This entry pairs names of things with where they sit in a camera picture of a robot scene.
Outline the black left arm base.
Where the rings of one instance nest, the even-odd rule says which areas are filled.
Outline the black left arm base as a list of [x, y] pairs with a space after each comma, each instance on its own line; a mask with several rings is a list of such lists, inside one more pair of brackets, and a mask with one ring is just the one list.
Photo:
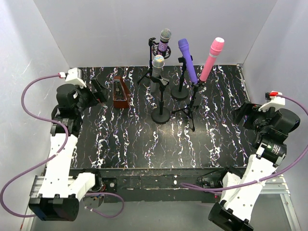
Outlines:
[[98, 178], [98, 189], [97, 192], [117, 192], [117, 178]]

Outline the silver microphone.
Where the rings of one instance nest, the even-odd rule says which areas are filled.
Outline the silver microphone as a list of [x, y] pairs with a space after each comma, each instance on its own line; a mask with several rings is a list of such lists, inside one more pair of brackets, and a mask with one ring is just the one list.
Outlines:
[[165, 59], [162, 55], [158, 54], [154, 57], [152, 60], [152, 74], [151, 74], [151, 82], [150, 82], [150, 93], [154, 93], [158, 86], [159, 83], [158, 81], [153, 81], [152, 78], [154, 77], [155, 79], [160, 78], [160, 74], [162, 71], [162, 68], [165, 65]]

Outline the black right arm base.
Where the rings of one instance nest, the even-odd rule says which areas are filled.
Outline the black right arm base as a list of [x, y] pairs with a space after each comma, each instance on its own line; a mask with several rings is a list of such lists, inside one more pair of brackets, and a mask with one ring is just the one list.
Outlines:
[[204, 168], [198, 173], [196, 185], [204, 189], [222, 188], [222, 179], [227, 174], [229, 168]]

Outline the purple plastic microphone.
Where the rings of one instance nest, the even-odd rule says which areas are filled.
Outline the purple plastic microphone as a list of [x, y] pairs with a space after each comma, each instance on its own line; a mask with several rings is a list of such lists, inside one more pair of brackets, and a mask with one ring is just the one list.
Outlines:
[[194, 66], [193, 66], [193, 61], [192, 61], [192, 57], [191, 57], [191, 54], [190, 54], [189, 44], [188, 44], [187, 39], [184, 39], [184, 38], [180, 39], [178, 41], [178, 46], [179, 46], [179, 50], [182, 53], [183, 58], [186, 61], [186, 68], [187, 68], [187, 71], [188, 71], [188, 74], [189, 74], [190, 81], [193, 84], [197, 84], [198, 79], [197, 79], [197, 75], [195, 73], [195, 69], [194, 69]]

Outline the black round-base stand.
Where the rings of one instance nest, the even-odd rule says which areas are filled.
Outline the black round-base stand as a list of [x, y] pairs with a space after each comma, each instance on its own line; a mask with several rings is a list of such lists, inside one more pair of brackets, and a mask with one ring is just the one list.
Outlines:
[[187, 66], [186, 66], [186, 59], [182, 56], [180, 58], [178, 58], [179, 63], [182, 63], [182, 69], [181, 69], [181, 76], [180, 76], [180, 80], [179, 80], [179, 84], [177, 86], [174, 86], [171, 89], [171, 96], [172, 98], [181, 101], [181, 100], [185, 100], [188, 97], [188, 90], [186, 88], [184, 88], [183, 84], [184, 84], [184, 80], [185, 80], [185, 72], [187, 70]]
[[151, 113], [152, 121], [157, 124], [165, 124], [170, 120], [170, 111], [164, 107], [164, 91], [169, 84], [169, 79], [159, 77], [151, 77], [151, 81], [159, 84], [160, 100], [159, 106]]

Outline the pink microphone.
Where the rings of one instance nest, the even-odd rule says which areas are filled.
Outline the pink microphone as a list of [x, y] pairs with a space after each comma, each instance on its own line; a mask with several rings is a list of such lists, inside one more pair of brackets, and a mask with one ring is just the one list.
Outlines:
[[216, 58], [219, 56], [219, 54], [222, 52], [224, 47], [224, 39], [221, 37], [216, 37], [214, 41], [212, 42], [209, 50], [208, 58], [205, 62], [204, 68], [200, 75], [200, 81], [206, 82], [207, 77], [209, 76], [209, 73], [216, 61]]

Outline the small black tripod stand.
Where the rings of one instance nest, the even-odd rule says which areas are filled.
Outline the small black tripod stand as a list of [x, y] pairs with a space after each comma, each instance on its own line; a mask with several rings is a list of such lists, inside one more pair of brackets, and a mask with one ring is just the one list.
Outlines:
[[196, 100], [196, 94], [200, 87], [204, 87], [205, 82], [198, 80], [197, 84], [192, 84], [193, 94], [190, 99], [190, 102], [184, 108], [180, 108], [178, 110], [172, 111], [171, 114], [174, 115], [177, 112], [183, 112], [191, 121], [192, 121], [192, 131], [195, 132], [193, 111], [199, 108], [199, 105], [194, 105]]

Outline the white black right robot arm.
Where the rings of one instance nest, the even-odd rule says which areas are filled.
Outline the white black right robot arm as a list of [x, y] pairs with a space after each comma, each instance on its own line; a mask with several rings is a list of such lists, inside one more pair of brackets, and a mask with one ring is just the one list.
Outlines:
[[271, 100], [264, 105], [246, 101], [232, 111], [233, 121], [256, 132], [255, 153], [248, 159], [244, 173], [234, 167], [225, 169], [220, 177], [224, 190], [208, 219], [225, 231], [251, 231], [249, 224], [255, 202], [265, 186], [264, 177], [274, 173], [286, 157], [284, 141], [300, 124], [300, 118], [285, 109], [285, 100]]

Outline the purple glitter microphone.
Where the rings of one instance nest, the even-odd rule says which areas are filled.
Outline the purple glitter microphone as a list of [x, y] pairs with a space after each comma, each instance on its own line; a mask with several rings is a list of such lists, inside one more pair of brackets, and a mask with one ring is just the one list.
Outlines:
[[160, 41], [157, 48], [155, 49], [156, 55], [162, 55], [165, 59], [171, 55], [171, 49], [168, 46], [169, 40], [171, 39], [171, 31], [165, 28], [160, 33]]

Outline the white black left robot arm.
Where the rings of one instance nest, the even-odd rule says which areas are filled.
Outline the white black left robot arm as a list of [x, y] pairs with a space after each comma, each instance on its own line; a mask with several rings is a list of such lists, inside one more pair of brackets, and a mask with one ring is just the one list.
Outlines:
[[42, 221], [74, 221], [79, 202], [91, 189], [102, 187], [95, 173], [83, 172], [69, 183], [69, 171], [74, 149], [82, 127], [83, 112], [104, 103], [108, 89], [92, 79], [91, 91], [82, 80], [69, 80], [56, 90], [57, 105], [51, 114], [51, 148], [43, 182], [29, 208]]

